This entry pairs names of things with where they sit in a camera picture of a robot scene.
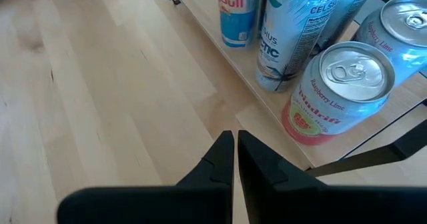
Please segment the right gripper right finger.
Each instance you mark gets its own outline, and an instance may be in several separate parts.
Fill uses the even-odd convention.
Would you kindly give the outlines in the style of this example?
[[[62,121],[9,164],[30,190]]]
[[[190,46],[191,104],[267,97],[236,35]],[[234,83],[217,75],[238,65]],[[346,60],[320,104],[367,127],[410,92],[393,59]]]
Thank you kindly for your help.
[[[327,185],[248,131],[238,166],[250,223],[426,222],[426,188]]]

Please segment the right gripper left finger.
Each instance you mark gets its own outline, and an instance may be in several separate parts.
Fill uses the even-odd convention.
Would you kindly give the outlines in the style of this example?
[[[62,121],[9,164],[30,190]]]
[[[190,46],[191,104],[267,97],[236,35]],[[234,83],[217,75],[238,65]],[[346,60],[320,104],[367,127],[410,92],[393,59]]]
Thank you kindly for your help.
[[[223,131],[175,185],[88,187],[66,196],[58,223],[231,223],[234,136]]]

